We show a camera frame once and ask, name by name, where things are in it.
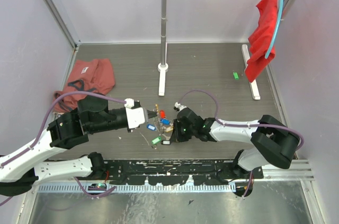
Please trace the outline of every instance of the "folded red cloth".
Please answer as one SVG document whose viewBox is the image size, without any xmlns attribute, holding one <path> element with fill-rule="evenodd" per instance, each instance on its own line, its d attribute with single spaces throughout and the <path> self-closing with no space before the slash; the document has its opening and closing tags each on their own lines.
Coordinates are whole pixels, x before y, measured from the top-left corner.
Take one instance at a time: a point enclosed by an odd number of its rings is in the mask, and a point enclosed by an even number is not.
<svg viewBox="0 0 339 224">
<path fill-rule="evenodd" d="M 251 45 L 249 51 L 252 55 L 247 61 L 248 66 L 245 69 L 245 74 L 250 82 L 253 82 L 275 57 L 273 46 L 269 57 L 265 59 L 278 19 L 278 0 L 261 0 L 256 7 L 259 10 L 260 17 L 257 29 L 248 38 Z"/>
<path fill-rule="evenodd" d="M 62 91 L 54 92 L 54 99 L 63 93 L 87 91 L 106 95 L 115 85 L 114 73 L 109 59 L 94 59 L 92 61 L 77 60 L 69 74 Z M 66 96 L 55 106 L 57 112 L 69 112 L 77 107 L 77 102 L 86 95 L 75 94 Z"/>
</svg>

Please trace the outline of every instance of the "white panel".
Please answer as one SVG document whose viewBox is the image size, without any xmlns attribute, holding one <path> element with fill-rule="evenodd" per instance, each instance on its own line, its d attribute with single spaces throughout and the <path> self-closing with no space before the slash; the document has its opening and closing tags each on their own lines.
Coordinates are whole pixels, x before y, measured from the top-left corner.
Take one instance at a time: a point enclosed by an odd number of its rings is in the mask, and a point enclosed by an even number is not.
<svg viewBox="0 0 339 224">
<path fill-rule="evenodd" d="M 7 155 L 36 137 L 72 48 L 43 0 L 0 0 L 0 7 L 0 155 Z M 0 207 L 1 223 L 15 222 L 21 202 Z"/>
<path fill-rule="evenodd" d="M 273 72 L 290 126 L 305 137 L 309 159 L 330 218 L 338 223 L 339 0 L 297 0 L 276 39 Z"/>
<path fill-rule="evenodd" d="M 160 0 L 57 0 L 82 43 L 160 42 Z M 260 0 L 167 0 L 168 41 L 246 41 Z"/>
</svg>

